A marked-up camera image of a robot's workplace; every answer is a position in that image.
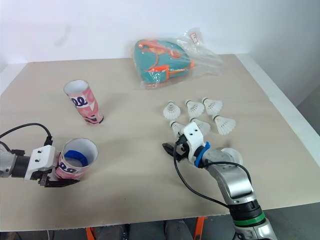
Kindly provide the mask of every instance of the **green ring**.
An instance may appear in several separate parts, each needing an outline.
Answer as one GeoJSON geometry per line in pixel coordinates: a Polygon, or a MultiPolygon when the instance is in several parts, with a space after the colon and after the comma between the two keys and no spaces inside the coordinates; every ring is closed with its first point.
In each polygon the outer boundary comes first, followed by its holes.
{"type": "Polygon", "coordinates": [[[264,212],[262,212],[259,216],[256,216],[254,218],[251,218],[248,220],[233,220],[233,222],[237,226],[248,226],[248,225],[260,223],[265,218],[266,218],[266,215],[264,212]]]}

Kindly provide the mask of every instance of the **person's leg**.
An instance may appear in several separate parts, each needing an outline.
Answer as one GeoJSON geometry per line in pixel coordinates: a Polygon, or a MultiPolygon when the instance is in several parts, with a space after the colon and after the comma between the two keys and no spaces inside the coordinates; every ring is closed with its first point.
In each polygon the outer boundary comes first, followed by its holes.
{"type": "Polygon", "coordinates": [[[166,239],[163,221],[132,223],[129,229],[129,240],[166,239]]]}
{"type": "Polygon", "coordinates": [[[165,236],[166,240],[193,240],[188,226],[182,219],[166,221],[165,236]]]}

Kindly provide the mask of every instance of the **plastic bag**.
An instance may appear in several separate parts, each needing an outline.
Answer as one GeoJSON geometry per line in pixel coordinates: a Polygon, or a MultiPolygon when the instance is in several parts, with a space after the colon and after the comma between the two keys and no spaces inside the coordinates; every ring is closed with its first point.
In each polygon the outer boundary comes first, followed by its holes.
{"type": "Polygon", "coordinates": [[[220,75],[224,65],[218,55],[205,48],[198,28],[179,38],[137,41],[133,61],[146,89],[164,87],[188,77],[220,75]]]}

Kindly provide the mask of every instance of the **teal bag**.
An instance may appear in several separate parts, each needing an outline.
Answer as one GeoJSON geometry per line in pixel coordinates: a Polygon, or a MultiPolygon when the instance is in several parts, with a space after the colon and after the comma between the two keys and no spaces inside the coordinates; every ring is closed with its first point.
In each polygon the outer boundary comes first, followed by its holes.
{"type": "Polygon", "coordinates": [[[138,74],[151,88],[186,75],[195,65],[182,47],[164,40],[139,40],[133,58],[138,74]]]}

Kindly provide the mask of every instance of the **orange table leg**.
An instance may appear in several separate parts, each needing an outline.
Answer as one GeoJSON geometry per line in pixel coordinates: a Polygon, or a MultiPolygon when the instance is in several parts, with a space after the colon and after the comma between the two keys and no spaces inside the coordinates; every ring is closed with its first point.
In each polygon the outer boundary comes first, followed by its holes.
{"type": "Polygon", "coordinates": [[[87,227],[85,232],[88,240],[96,240],[96,230],[94,227],[87,227]]]}
{"type": "Polygon", "coordinates": [[[196,218],[193,240],[201,240],[202,230],[204,228],[205,219],[207,218],[207,216],[198,216],[196,218]]]}

